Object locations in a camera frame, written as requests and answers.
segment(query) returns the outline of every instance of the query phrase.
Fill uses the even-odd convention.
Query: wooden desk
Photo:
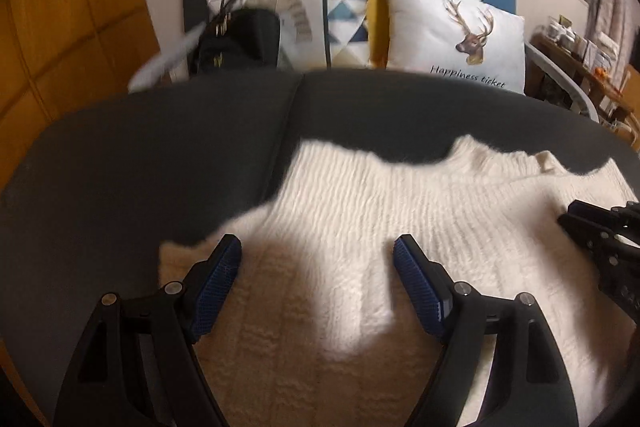
[[[585,68],[579,60],[573,58],[571,53],[569,53],[566,49],[561,48],[551,39],[540,33],[533,35],[533,37],[531,38],[531,44],[539,49],[547,57],[549,57],[579,86],[582,85],[583,80],[586,80],[589,84],[589,92],[587,92],[588,97],[590,98],[591,102],[593,102],[593,105],[596,106],[598,112],[601,115],[605,116],[607,120],[618,120],[623,122],[625,121],[626,117],[633,113],[633,106],[625,102],[625,100],[622,98],[622,95],[613,86],[611,86],[608,82],[605,82],[594,76],[593,73],[587,70],[587,68]],[[527,94],[529,96],[535,96],[535,93],[537,93],[538,89],[540,89],[541,81],[542,77],[540,77],[539,80],[533,79],[531,82],[529,82],[529,86],[527,86]],[[602,100],[605,96],[609,97],[609,100],[616,103],[616,105],[618,106],[611,117],[607,117],[606,115],[604,115],[602,110],[600,109],[600,103],[602,103]]]

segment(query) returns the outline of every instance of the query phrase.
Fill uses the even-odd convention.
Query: cable knit pattern
[[[569,372],[580,425],[620,375],[633,322],[556,223],[574,199],[624,205],[615,163],[585,176],[548,152],[499,153],[471,137],[432,165],[304,142],[277,197],[197,248],[161,248],[159,278],[181,279],[223,233],[242,241],[238,279],[198,359],[232,427],[404,425],[440,352],[391,261],[411,233],[453,280],[485,295],[535,295]],[[478,414],[486,344],[460,425]]]

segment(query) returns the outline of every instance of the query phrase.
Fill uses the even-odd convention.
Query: white armrest
[[[167,72],[182,62],[189,53],[194,51],[200,41],[207,24],[202,22],[187,32],[174,46],[152,57],[142,66],[129,81],[129,92],[142,91],[154,87]]]
[[[569,94],[571,99],[580,108],[580,112],[586,112],[589,114],[589,118],[591,118],[591,120],[598,123],[600,122],[596,107],[593,105],[593,102],[591,102],[586,93],[580,89],[578,84],[572,81],[572,79],[558,66],[556,66],[550,58],[528,42],[524,43],[524,49],[527,58],[530,58],[537,67],[544,71],[545,74],[548,74],[548,76],[551,77],[558,86]]]

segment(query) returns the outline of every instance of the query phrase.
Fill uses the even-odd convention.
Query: deer print
[[[454,3],[453,0],[445,0],[444,7],[447,10],[447,13],[451,15],[451,18],[457,22],[465,32],[465,39],[460,42],[460,44],[456,45],[456,49],[460,53],[466,53],[469,55],[466,58],[466,63],[470,66],[476,66],[478,64],[482,64],[484,62],[484,46],[486,44],[487,38],[494,31],[494,16],[491,15],[491,12],[487,10],[487,12],[482,12],[478,10],[480,13],[480,22],[482,24],[482,33],[475,34],[469,29],[469,26],[466,24],[465,20],[460,15],[460,1],[459,3]]]

